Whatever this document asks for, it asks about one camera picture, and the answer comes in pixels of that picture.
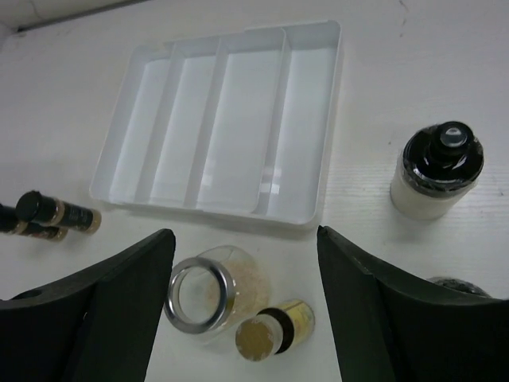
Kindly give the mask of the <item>yellow label sauce bottle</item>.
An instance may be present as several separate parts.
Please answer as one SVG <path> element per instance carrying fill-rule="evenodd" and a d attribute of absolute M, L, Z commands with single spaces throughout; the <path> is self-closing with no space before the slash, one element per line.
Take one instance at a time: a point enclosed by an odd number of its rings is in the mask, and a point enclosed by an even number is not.
<path fill-rule="evenodd" d="M 235 332 L 235 346 L 248 361 L 264 361 L 308 340 L 315 327 L 310 305 L 293 299 L 267 307 L 243 321 Z"/>

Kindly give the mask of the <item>dark spice bottle front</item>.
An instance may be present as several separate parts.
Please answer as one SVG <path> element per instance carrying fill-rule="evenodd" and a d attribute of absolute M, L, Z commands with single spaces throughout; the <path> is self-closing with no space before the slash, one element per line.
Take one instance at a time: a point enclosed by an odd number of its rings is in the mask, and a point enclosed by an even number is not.
<path fill-rule="evenodd" d="M 100 211 L 45 196 L 36 190 L 20 197 L 15 213 L 19 220 L 27 223 L 65 228 L 89 235 L 95 233 L 102 223 Z"/>

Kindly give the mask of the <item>white powder black cap shaker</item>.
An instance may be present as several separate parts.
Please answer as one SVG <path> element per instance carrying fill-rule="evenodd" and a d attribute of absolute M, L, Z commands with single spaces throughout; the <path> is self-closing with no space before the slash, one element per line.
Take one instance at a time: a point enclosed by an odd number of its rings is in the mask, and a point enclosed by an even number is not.
<path fill-rule="evenodd" d="M 390 198 L 414 220 L 444 216 L 475 187 L 484 167 L 484 148 L 472 129 L 448 121 L 418 130 L 398 156 Z"/>

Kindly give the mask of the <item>dark spice bottle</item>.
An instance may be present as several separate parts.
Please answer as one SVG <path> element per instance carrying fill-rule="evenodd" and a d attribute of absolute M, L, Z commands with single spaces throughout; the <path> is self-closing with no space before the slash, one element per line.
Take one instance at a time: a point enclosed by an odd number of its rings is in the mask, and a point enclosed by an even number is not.
<path fill-rule="evenodd" d="M 1 233 L 15 236 L 32 237 L 41 240 L 59 242 L 68 234 L 68 230 L 58 227 L 45 227 L 33 222 L 19 220 L 15 208 L 1 205 Z"/>
<path fill-rule="evenodd" d="M 102 223 L 100 211 L 45 196 L 36 190 L 20 197 L 15 213 L 19 220 L 27 223 L 65 228 L 89 235 L 95 233 Z"/>

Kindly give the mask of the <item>glass jar with metal rim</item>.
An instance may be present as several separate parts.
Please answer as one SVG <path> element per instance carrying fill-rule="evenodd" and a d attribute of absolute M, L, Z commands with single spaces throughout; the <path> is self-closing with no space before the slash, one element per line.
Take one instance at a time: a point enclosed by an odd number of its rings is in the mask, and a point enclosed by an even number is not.
<path fill-rule="evenodd" d="M 242 248 L 224 245 L 172 269 L 164 312 L 172 326 L 206 342 L 268 306 L 266 271 Z"/>

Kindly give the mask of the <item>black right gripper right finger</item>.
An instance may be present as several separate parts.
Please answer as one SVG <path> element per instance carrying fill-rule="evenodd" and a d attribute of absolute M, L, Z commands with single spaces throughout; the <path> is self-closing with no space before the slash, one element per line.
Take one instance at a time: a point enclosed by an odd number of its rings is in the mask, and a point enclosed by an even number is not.
<path fill-rule="evenodd" d="M 328 226 L 317 255 L 342 380 L 507 380 L 507 300 L 421 279 Z"/>

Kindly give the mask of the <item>white divided organizer tray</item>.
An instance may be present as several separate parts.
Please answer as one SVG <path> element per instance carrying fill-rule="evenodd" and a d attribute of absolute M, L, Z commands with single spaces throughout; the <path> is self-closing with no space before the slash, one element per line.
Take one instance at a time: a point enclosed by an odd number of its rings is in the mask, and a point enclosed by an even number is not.
<path fill-rule="evenodd" d="M 139 45 L 91 197 L 311 228 L 323 211 L 342 64 L 333 20 Z"/>

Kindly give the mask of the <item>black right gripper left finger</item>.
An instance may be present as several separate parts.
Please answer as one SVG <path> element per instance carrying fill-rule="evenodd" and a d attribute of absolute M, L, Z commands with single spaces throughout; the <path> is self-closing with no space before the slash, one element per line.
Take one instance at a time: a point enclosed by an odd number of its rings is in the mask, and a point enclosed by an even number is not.
<path fill-rule="evenodd" d="M 143 381 L 176 238 L 124 251 L 1 302 L 3 381 Z"/>

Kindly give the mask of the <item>brown granule black cap shaker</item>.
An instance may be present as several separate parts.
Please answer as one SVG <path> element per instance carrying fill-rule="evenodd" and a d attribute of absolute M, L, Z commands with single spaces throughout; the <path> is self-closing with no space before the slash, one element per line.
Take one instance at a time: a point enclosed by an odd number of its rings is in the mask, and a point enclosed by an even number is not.
<path fill-rule="evenodd" d="M 488 294 L 485 290 L 483 290 L 482 288 L 473 283 L 464 281 L 462 279 L 448 277 L 432 277 L 429 278 L 428 281 L 435 285 L 446 287 L 451 290 L 457 290 L 466 294 L 473 294 L 485 298 L 490 298 L 490 294 Z"/>

